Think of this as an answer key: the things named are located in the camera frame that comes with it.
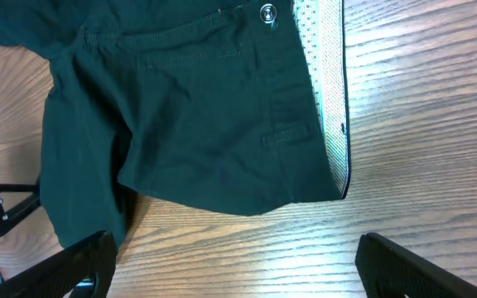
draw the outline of wood grain surface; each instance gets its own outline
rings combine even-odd
[[[110,297],[363,297],[378,232],[477,285],[477,1],[347,0],[346,200],[257,217],[139,198]],[[48,63],[0,47],[0,183],[39,172]],[[43,209],[0,238],[6,278],[60,250]]]

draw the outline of dark green fabric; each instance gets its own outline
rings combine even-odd
[[[0,45],[50,60],[41,202],[62,246],[126,237],[123,187],[262,214],[340,199],[287,0],[0,0]]]

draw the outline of silver button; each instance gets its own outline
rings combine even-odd
[[[267,24],[275,22],[277,17],[277,9],[270,3],[261,7],[261,20]]]

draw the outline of metal snap button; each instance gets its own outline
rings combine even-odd
[[[275,22],[277,17],[277,9],[270,3],[261,7],[261,20],[267,24]]]

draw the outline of dark green garment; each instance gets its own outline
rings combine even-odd
[[[124,186],[228,214],[340,199],[289,1],[0,0],[51,63],[41,202],[67,247],[126,237]]]

